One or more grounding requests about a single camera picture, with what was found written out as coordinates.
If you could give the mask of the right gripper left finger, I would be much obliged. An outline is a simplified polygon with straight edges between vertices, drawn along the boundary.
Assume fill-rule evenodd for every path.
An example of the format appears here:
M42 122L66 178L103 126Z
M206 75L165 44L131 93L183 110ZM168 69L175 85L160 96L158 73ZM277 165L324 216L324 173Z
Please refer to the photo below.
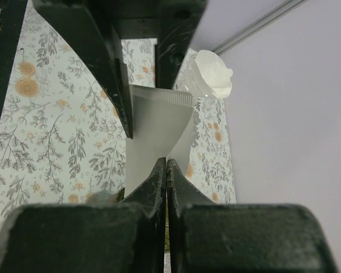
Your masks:
M139 205L149 218L165 218L166 158L157 159L149 176L123 202Z

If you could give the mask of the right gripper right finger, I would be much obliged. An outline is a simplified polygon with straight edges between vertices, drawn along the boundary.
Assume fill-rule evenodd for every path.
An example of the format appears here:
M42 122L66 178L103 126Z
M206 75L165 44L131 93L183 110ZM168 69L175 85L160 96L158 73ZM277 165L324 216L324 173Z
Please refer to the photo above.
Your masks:
M208 214L215 210L216 205L183 175L175 159L168 160L167 167L168 204L173 219L180 219L186 212Z

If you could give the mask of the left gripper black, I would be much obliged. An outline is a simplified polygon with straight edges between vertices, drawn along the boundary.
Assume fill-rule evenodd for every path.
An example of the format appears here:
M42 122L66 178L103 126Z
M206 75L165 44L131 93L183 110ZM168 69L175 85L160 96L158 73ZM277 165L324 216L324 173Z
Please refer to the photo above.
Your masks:
M155 86L172 89L207 4L111 1L110 20L101 1L33 2L105 91L128 138L133 137L132 103L120 38L157 38Z

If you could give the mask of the white paper coffee filter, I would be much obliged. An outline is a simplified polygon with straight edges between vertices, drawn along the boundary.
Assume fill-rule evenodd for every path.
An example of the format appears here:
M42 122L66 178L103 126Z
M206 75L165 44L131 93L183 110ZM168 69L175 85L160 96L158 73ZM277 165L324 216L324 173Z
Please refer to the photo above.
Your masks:
M200 50L194 59L194 81L202 97L227 98L232 90L233 70L214 52Z

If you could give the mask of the dark olive glass dripper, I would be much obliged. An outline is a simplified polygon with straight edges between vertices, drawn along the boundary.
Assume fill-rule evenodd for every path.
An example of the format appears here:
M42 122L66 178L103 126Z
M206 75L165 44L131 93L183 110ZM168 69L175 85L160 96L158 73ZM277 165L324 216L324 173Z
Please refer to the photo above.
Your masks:
M115 202L121 202L124 199L125 188L118 191Z

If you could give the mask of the clear glass dripper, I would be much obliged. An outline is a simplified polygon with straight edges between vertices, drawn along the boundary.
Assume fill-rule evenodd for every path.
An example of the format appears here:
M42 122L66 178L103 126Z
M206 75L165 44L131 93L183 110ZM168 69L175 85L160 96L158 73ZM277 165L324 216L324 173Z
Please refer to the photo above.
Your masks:
M197 55L192 55L186 63L185 69L178 83L179 90L192 94L195 98L216 99L212 88L203 79L198 65Z

